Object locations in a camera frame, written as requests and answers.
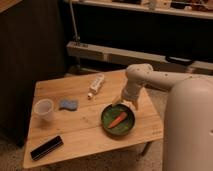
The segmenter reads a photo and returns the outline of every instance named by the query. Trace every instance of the white robot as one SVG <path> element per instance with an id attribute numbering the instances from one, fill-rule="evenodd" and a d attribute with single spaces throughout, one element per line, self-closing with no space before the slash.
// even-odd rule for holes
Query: white robot
<path id="1" fill-rule="evenodd" d="M 130 65 L 120 98 L 137 108 L 142 87 L 169 90 L 163 144 L 163 171 L 213 171 L 213 77 L 153 71 L 149 64 Z"/>

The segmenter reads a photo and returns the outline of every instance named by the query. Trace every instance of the white bottle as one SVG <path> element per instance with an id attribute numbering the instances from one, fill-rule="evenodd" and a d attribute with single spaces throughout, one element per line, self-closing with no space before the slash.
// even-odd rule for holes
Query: white bottle
<path id="1" fill-rule="evenodd" d="M 98 74 L 95 80 L 91 83 L 89 87 L 88 99 L 92 99 L 92 97 L 98 93 L 100 88 L 102 87 L 105 80 L 105 76 L 103 74 Z"/>

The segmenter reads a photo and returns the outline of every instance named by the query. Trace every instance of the white cup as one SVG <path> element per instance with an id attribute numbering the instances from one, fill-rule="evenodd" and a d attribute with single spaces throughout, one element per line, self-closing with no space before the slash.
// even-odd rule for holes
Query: white cup
<path id="1" fill-rule="evenodd" d="M 39 100 L 34 106 L 34 112 L 47 122 L 54 119 L 54 102 L 51 99 Z"/>

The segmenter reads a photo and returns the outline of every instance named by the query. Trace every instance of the table leg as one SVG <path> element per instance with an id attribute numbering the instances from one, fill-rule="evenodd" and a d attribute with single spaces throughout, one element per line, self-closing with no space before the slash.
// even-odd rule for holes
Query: table leg
<path id="1" fill-rule="evenodd" d="M 143 149 L 143 151 L 141 153 L 142 156 L 146 155 L 146 153 L 148 152 L 148 150 L 149 150 L 151 145 L 152 145 L 152 141 L 146 143 L 146 145 L 145 145 L 145 147 L 144 147 L 144 149 Z"/>

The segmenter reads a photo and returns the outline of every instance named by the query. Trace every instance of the orange carrot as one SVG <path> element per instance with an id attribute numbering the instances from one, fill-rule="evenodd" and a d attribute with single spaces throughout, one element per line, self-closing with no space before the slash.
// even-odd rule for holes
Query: orange carrot
<path id="1" fill-rule="evenodd" d="M 121 121 L 123 121 L 126 117 L 127 117 L 127 113 L 126 113 L 126 112 L 121 112 L 120 115 L 119 115 L 117 118 L 115 118 L 115 120 L 113 120 L 113 121 L 109 124 L 108 128 L 113 128 L 113 127 L 115 127 L 115 126 L 118 125 Z"/>

